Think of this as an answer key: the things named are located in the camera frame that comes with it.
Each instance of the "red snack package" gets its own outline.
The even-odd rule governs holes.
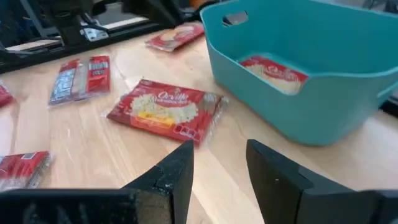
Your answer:
[[[174,49],[201,36],[204,32],[205,30],[201,23],[190,22],[168,30],[164,34],[160,34],[145,43],[149,47],[172,52]]]
[[[289,69],[261,56],[253,56],[240,64],[286,94],[298,93],[308,78],[301,72]]]
[[[63,64],[55,80],[49,105],[109,93],[110,74],[108,56],[76,59]]]
[[[50,162],[47,151],[0,157],[0,191],[36,188]]]
[[[227,101],[214,93],[141,80],[107,118],[170,138],[202,143]]]
[[[0,81],[0,108],[12,102],[14,97],[7,90],[6,86]]]

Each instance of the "orville popcorn package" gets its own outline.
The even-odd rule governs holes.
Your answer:
[[[0,157],[0,191],[36,188],[51,160],[47,151]]]
[[[269,81],[286,94],[296,94],[300,91],[307,75],[289,69],[281,64],[261,56],[253,56],[241,62],[245,68],[255,75]]]
[[[168,52],[192,41],[204,34],[203,25],[199,22],[182,24],[173,30],[168,30],[164,34],[158,35],[146,42],[149,47],[154,47]]]
[[[14,97],[10,94],[6,86],[0,81],[0,108],[13,101]]]
[[[170,138],[201,143],[227,101],[214,93],[141,80],[107,118]]]
[[[49,105],[83,100],[109,93],[111,80],[108,56],[72,60],[61,66]]]

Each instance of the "plastic container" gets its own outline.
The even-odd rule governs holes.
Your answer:
[[[225,16],[248,19],[227,26]],[[245,0],[202,10],[213,75],[288,138],[328,145],[398,86],[394,15],[306,0]],[[263,55],[309,76],[286,95],[238,62]]]

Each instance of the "wooden table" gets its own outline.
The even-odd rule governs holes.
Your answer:
[[[55,162],[42,187],[122,187],[180,144],[104,117],[145,77],[230,98],[211,142],[195,150],[188,223],[263,223],[246,167],[247,139],[356,190],[398,189],[397,119],[379,111],[329,147],[290,142],[215,83],[204,37],[170,54],[145,47],[153,35],[1,75],[19,103],[0,110],[0,154],[51,151]],[[99,54],[111,57],[112,92],[50,109],[47,102],[61,64]]]

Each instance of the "clear plastic wrapper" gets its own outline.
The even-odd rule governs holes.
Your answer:
[[[0,80],[0,108],[8,105],[14,101],[14,97],[11,95],[10,91],[8,91],[7,87]]]
[[[47,151],[0,157],[0,191],[36,188],[51,161]]]
[[[289,95],[298,93],[308,78],[304,73],[287,68],[262,56],[250,57],[240,64]]]
[[[72,60],[61,66],[49,105],[84,100],[109,93],[110,89],[111,71],[108,56]]]
[[[205,30],[200,22],[188,22],[176,27],[175,29],[168,30],[145,43],[148,47],[172,52],[176,48],[191,42],[204,33]]]
[[[201,144],[228,104],[225,96],[142,79],[108,113],[130,127]]]

